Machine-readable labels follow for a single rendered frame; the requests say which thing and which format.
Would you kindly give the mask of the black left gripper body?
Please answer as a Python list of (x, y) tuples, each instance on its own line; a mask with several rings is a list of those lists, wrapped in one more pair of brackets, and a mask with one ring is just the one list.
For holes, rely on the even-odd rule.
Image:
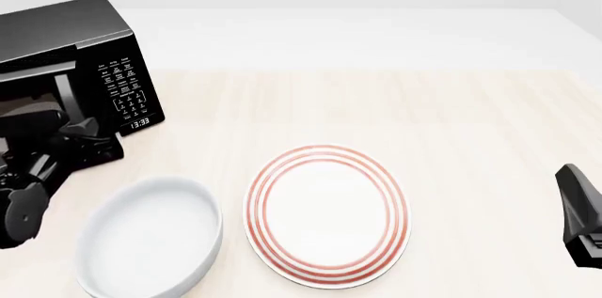
[(59, 169), (67, 173), (104, 165), (124, 157), (123, 147), (115, 133), (108, 136), (60, 133), (59, 138), (62, 139)]

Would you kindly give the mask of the white plate with red rings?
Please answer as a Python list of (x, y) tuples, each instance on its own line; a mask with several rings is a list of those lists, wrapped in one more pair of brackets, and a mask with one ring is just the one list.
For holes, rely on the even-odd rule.
[(394, 176), (337, 145), (286, 150), (249, 184), (247, 240), (277, 274), (315, 289), (351, 289), (394, 266), (411, 235), (411, 210)]

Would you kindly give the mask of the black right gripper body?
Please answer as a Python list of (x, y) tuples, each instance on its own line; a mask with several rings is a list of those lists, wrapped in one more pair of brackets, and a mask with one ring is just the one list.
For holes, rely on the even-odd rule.
[(578, 235), (565, 247), (579, 268), (602, 269), (602, 233)]

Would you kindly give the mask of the black microwave oven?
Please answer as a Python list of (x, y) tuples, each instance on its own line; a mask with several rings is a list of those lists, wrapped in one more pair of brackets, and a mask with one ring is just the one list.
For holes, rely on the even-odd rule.
[(127, 136), (164, 121), (135, 33), (108, 0), (73, 0), (0, 15), (0, 73), (73, 61), (94, 74), (89, 110)]

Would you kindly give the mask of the white round bowl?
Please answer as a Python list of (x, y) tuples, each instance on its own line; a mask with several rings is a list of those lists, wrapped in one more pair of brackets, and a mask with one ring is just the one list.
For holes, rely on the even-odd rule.
[(178, 176), (115, 193), (87, 220), (74, 270), (91, 298), (183, 298), (216, 261), (223, 215), (214, 194)]

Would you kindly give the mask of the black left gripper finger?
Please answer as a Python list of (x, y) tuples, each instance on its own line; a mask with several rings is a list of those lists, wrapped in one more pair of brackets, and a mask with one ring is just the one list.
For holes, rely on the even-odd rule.
[(68, 133), (98, 133), (98, 121), (96, 118), (87, 118), (77, 124), (69, 125)]

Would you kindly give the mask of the black microwave door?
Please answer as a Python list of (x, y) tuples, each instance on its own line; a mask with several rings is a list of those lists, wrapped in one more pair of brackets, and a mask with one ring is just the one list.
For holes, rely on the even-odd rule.
[(55, 63), (33, 69), (0, 73), (0, 117), (62, 111), (78, 125), (94, 115), (89, 101), (96, 77), (76, 63)]

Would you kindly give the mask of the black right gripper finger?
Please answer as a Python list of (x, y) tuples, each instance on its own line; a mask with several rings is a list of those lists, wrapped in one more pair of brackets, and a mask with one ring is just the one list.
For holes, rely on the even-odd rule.
[(563, 241), (579, 235), (602, 234), (602, 193), (576, 166), (567, 164), (555, 174), (564, 217)]

